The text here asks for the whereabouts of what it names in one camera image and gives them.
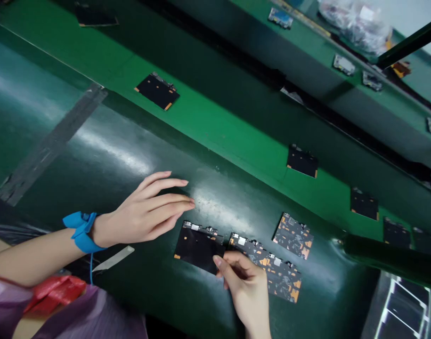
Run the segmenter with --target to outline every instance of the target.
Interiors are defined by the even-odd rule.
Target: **purple clothing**
[[[0,281],[0,339],[11,339],[33,293]],[[85,294],[51,316],[33,339],[147,339],[145,319],[119,307],[106,291],[87,285]]]

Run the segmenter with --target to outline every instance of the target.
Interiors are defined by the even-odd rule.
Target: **wrist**
[[[272,339],[272,335],[270,334],[270,327],[268,326],[259,330],[249,330],[245,328],[245,336],[246,339]]]
[[[110,214],[101,214],[94,220],[93,227],[88,234],[97,246],[108,248],[116,242],[108,234],[108,221]]]

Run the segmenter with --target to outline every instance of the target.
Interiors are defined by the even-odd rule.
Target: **hand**
[[[227,251],[223,258],[216,255],[213,259],[219,269],[217,277],[223,276],[225,289],[231,291],[247,338],[271,338],[266,272],[237,251]]]
[[[91,235],[101,247],[117,243],[154,240],[173,229],[183,212],[195,208],[195,200],[181,194],[156,196],[161,190],[183,187],[187,180],[164,179],[171,171],[154,173],[117,208],[96,218]]]

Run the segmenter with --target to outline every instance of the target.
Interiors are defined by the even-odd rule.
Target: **person's right hand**
[[[266,272],[238,251],[227,251],[223,258],[216,255],[213,259],[219,269],[217,277],[223,276],[225,289],[231,291],[247,338],[270,339]]]

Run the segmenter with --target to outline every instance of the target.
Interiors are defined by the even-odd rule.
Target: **forearm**
[[[64,266],[83,257],[66,228],[0,252],[0,278],[25,287],[39,284]]]

